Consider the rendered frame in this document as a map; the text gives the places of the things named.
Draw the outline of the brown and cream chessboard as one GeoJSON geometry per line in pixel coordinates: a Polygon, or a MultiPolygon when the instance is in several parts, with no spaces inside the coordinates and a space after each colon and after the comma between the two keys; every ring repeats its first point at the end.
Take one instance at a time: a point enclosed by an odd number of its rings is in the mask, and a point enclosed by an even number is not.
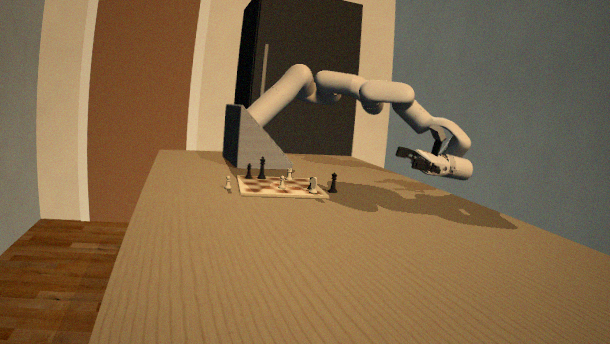
{"type": "Polygon", "coordinates": [[[280,177],[266,177],[266,179],[246,179],[243,175],[237,175],[240,195],[245,196],[271,196],[271,197],[300,197],[300,198],[329,198],[318,185],[317,193],[309,193],[307,189],[310,185],[310,178],[292,178],[285,180],[285,188],[278,188],[281,182],[280,177]]]}

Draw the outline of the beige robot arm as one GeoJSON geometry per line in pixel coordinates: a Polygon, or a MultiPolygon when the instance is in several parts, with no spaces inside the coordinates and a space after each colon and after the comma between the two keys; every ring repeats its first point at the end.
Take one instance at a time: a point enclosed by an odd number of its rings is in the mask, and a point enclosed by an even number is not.
{"type": "Polygon", "coordinates": [[[471,146],[469,137],[454,122],[432,117],[414,100],[415,93],[409,85],[390,81],[367,81],[357,75],[332,71],[318,72],[313,84],[312,73],[306,65],[293,65],[247,110],[263,128],[294,100],[295,95],[300,101],[323,105],[337,103],[341,95],[351,96],[362,102],[363,109],[372,115],[382,111],[383,103],[391,103],[393,110],[416,133],[422,134],[430,128],[435,139],[431,153],[436,157],[440,153],[446,153],[450,159],[448,175],[441,177],[457,180],[467,180],[471,177],[472,163],[462,158],[471,146]],[[440,151],[443,141],[447,139],[443,128],[447,129],[452,137],[440,151]]]}

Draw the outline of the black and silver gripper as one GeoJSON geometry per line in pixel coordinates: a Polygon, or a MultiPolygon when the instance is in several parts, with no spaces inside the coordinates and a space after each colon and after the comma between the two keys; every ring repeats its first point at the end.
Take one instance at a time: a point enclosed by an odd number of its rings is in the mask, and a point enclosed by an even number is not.
{"type": "Polygon", "coordinates": [[[412,164],[413,169],[417,169],[427,175],[434,175],[434,176],[446,176],[448,174],[449,169],[450,169],[450,159],[447,155],[446,156],[445,155],[446,154],[441,153],[438,155],[438,157],[436,157],[435,155],[433,155],[430,152],[426,152],[426,151],[418,150],[418,149],[411,150],[411,149],[405,148],[405,147],[398,147],[397,152],[396,152],[397,157],[402,157],[402,158],[407,157],[409,159],[412,159],[411,164],[413,163],[412,164]],[[409,154],[412,154],[413,156],[408,156],[409,154]],[[417,157],[414,158],[415,156],[417,156],[417,157]],[[434,166],[432,166],[432,165],[434,165],[434,166]]]}

